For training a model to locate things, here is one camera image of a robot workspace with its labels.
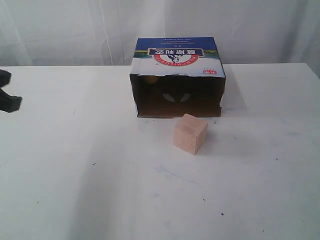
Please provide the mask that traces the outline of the yellow ball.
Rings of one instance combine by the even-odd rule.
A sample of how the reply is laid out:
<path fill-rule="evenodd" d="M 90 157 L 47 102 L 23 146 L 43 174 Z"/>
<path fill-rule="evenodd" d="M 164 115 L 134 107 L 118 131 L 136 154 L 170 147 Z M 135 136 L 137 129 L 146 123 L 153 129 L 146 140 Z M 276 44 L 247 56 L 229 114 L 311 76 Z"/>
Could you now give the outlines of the yellow ball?
<path fill-rule="evenodd" d="M 152 85 L 158 82 L 159 77 L 154 75 L 146 75 L 143 77 L 143 80 L 146 84 Z"/>

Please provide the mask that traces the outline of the blue white cardboard box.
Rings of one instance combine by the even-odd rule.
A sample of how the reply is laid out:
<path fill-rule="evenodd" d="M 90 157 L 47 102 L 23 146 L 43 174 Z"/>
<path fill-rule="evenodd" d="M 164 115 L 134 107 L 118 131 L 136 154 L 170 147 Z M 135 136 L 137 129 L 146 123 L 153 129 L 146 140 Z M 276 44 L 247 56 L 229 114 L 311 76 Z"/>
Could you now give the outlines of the blue white cardboard box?
<path fill-rule="evenodd" d="M 221 116 L 226 74 L 213 37 L 139 38 L 129 78 L 139 118 Z"/>

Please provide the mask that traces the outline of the light wooden block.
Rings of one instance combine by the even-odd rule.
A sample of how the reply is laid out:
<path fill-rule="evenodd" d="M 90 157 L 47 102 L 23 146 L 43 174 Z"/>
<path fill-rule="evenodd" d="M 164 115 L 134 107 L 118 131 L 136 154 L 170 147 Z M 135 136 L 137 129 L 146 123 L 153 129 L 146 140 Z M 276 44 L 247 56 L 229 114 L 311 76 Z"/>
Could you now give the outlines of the light wooden block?
<path fill-rule="evenodd" d="M 185 113 L 174 126 L 173 145 L 196 155 L 206 141 L 207 130 L 205 120 Z"/>

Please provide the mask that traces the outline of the white curtain backdrop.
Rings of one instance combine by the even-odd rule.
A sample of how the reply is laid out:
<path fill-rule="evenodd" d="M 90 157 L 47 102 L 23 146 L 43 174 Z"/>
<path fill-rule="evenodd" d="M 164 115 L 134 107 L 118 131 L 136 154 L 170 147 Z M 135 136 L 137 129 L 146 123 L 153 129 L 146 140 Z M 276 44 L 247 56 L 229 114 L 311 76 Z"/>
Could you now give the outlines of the white curtain backdrop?
<path fill-rule="evenodd" d="M 130 65 L 138 38 L 214 37 L 224 63 L 320 68 L 317 0 L 3 0 L 2 66 Z"/>

